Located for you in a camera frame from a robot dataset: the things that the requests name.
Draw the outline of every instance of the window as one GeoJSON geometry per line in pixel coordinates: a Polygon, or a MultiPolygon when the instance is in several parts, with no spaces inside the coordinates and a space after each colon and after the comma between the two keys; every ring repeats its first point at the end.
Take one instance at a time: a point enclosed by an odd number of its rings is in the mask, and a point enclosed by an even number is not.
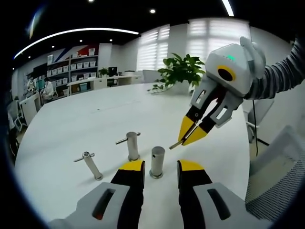
{"type": "Polygon", "coordinates": [[[163,59],[167,57],[169,35],[169,25],[141,35],[137,56],[137,71],[157,70],[164,67],[163,59]]]}
{"type": "Polygon", "coordinates": [[[206,61],[209,53],[228,44],[237,43],[241,36],[251,38],[246,21],[232,19],[197,19],[188,25],[187,53],[206,61]]]}

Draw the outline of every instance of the metal cylinder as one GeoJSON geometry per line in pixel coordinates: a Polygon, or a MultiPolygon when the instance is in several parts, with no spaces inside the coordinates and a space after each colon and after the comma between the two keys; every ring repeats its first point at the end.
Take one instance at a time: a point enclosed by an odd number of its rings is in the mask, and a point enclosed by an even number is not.
{"type": "Polygon", "coordinates": [[[138,152],[138,136],[136,132],[128,132],[126,134],[127,147],[128,147],[128,160],[135,161],[140,158],[138,152]]]}
{"type": "Polygon", "coordinates": [[[85,162],[86,162],[87,166],[89,167],[89,169],[91,170],[91,172],[93,173],[94,179],[102,180],[103,175],[102,175],[102,173],[99,172],[99,170],[96,167],[96,165],[95,165],[93,159],[91,158],[89,152],[83,152],[83,154],[81,156],[85,160],[85,162]]]}
{"type": "Polygon", "coordinates": [[[161,146],[152,148],[152,168],[149,174],[152,178],[158,179],[163,176],[163,161],[165,149],[161,146]]]}

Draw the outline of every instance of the computer monitor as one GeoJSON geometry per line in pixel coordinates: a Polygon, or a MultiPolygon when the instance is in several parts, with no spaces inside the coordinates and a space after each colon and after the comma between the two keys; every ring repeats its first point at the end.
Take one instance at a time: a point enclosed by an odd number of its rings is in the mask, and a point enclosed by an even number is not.
{"type": "Polygon", "coordinates": [[[109,71],[109,77],[117,75],[118,67],[109,67],[108,71],[109,71]]]}

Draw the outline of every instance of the white table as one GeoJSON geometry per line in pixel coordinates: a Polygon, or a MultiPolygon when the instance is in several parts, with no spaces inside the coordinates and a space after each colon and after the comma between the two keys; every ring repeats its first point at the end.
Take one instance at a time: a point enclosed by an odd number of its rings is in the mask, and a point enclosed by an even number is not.
{"type": "Polygon", "coordinates": [[[151,84],[105,88],[44,105],[33,119],[19,148],[15,171],[30,203],[46,221],[65,218],[77,201],[101,181],[85,162],[84,151],[110,182],[127,161],[127,145],[115,145],[129,131],[141,132],[138,148],[145,160],[144,204],[140,229],[183,228],[178,204],[177,160],[196,161],[213,182],[221,182],[244,199],[249,174],[249,144],[241,106],[233,118],[207,137],[188,146],[168,147],[178,138],[190,97],[151,95],[151,84]],[[149,176],[151,149],[166,149],[164,176],[149,176]]]}

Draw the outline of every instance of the cable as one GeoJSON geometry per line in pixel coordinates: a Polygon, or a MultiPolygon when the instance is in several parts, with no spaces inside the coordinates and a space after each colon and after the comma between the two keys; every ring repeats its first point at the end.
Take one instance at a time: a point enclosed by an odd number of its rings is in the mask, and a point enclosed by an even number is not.
{"type": "Polygon", "coordinates": [[[257,156],[258,155],[258,145],[257,145],[256,114],[255,114],[254,100],[252,100],[252,104],[253,104],[253,113],[254,113],[254,136],[255,136],[255,142],[256,142],[256,156],[257,156]]]}

